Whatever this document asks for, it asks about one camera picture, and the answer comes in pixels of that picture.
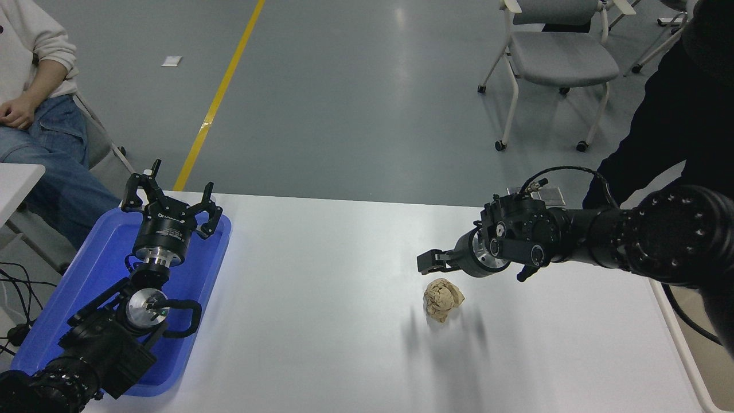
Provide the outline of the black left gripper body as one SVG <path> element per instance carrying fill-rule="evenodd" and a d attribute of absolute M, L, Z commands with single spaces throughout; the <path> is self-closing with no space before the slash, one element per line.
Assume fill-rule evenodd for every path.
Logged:
<path fill-rule="evenodd" d="M 143 222 L 132 252 L 143 259 L 146 251 L 159 248 L 173 254 L 174 259 L 185 259 L 195 228 L 193 217 L 181 217 L 158 205 L 148 205 L 143 209 Z"/>

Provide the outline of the person's hand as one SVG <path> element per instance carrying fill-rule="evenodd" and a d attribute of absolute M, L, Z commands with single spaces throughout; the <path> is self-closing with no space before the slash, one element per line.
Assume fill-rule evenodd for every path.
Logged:
<path fill-rule="evenodd" d="M 27 96 L 4 102 L 1 105 L 1 125 L 27 130 L 34 122 L 37 107 L 38 104 Z"/>

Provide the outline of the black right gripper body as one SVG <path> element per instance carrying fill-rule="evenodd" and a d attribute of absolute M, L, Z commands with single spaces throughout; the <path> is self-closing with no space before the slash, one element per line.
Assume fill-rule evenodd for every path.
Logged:
<path fill-rule="evenodd" d="M 472 277 L 484 278 L 489 275 L 488 256 L 489 253 L 477 228 L 473 228 L 456 241 L 455 264 Z"/>

